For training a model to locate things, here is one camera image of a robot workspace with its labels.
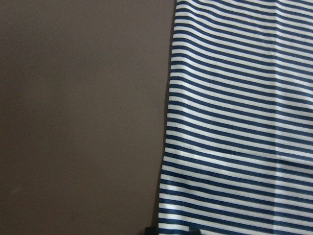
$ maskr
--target brown surface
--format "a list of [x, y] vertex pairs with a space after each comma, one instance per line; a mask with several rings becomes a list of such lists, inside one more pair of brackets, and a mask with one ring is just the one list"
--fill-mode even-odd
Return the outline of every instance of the brown surface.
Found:
[[0, 234], [156, 224], [174, 4], [0, 1]]

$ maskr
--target striped fabric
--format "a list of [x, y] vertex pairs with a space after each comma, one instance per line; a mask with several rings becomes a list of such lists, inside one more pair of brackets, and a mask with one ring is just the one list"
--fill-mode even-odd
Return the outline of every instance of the striped fabric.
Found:
[[313, 0], [178, 0], [159, 234], [313, 235]]

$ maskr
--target striped cloth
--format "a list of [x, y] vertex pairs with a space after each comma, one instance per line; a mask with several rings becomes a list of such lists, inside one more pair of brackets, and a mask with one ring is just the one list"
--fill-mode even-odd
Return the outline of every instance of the striped cloth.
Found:
[[313, 235], [313, 0], [178, 0], [159, 234]]

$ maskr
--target cloth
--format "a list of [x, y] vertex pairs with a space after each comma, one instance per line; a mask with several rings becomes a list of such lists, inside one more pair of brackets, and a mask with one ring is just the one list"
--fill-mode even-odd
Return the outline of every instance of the cloth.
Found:
[[313, 234], [313, 0], [178, 0], [159, 234]]

